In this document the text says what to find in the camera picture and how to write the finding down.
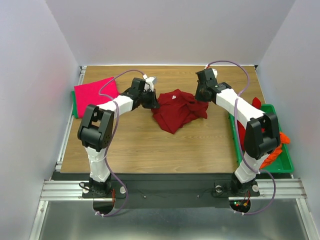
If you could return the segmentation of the dark red t-shirt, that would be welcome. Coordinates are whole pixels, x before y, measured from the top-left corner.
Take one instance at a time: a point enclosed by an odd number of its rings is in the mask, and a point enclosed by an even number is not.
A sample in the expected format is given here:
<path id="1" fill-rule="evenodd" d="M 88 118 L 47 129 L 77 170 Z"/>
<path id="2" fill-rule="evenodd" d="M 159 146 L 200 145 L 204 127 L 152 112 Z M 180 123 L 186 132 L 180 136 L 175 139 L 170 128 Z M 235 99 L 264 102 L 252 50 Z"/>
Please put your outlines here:
<path id="1" fill-rule="evenodd" d="M 159 127 L 170 134 L 175 134 L 184 125 L 198 118 L 207 119 L 207 102 L 198 101 L 191 93 L 176 89 L 161 93 L 157 99 L 159 108 L 151 110 Z"/>

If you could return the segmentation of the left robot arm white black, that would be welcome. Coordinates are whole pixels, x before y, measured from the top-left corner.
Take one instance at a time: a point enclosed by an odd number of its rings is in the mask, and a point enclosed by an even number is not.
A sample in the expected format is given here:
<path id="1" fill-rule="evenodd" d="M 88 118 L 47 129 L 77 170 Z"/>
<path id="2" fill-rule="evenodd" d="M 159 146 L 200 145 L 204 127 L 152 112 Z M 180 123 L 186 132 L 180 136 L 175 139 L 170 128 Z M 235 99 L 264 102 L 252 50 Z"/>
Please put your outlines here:
<path id="1" fill-rule="evenodd" d="M 131 112 L 142 106 L 145 109 L 160 107 L 156 97 L 155 84 L 157 78 L 143 75 L 133 78 L 131 86 L 117 97 L 99 92 L 110 101 L 86 107 L 77 137 L 87 153 L 90 174 L 88 185 L 81 187 L 106 197 L 111 193 L 111 171 L 108 169 L 107 150 L 112 142 L 114 131 L 119 124 L 120 115 Z"/>

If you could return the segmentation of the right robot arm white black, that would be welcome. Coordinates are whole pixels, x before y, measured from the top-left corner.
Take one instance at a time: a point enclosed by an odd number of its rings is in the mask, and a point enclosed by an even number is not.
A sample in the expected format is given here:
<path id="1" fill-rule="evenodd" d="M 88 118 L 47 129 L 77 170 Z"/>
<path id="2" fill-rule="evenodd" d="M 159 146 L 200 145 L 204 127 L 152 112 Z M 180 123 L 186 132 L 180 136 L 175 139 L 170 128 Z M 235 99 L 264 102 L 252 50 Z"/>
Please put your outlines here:
<path id="1" fill-rule="evenodd" d="M 242 195 L 252 187 L 263 162 L 281 144 L 278 118 L 249 104 L 229 84 L 218 83 L 216 70 L 207 68 L 196 75 L 195 99 L 222 107 L 233 115 L 236 127 L 241 123 L 245 128 L 243 159 L 230 182 L 231 192 Z"/>

